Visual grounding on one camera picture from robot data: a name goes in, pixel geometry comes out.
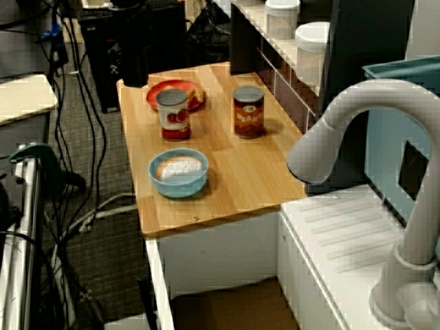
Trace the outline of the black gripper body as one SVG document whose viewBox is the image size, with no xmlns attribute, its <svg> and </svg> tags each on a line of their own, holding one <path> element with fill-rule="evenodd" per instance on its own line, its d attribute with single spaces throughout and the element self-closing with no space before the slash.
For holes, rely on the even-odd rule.
<svg viewBox="0 0 440 330">
<path fill-rule="evenodd" d="M 151 47 L 148 19 L 113 19 L 112 29 L 121 57 L 147 56 Z"/>
</svg>

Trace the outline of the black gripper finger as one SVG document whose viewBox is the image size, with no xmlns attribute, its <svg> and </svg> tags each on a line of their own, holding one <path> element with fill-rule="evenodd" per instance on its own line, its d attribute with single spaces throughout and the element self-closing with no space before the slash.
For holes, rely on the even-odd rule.
<svg viewBox="0 0 440 330">
<path fill-rule="evenodd" d="M 145 51 L 122 54 L 122 79 L 128 87 L 143 87 L 148 83 L 148 54 Z"/>
<path fill-rule="evenodd" d="M 121 53 L 115 51 L 108 51 L 109 57 L 109 73 L 116 80 L 121 79 L 122 73 L 122 59 Z"/>
</svg>

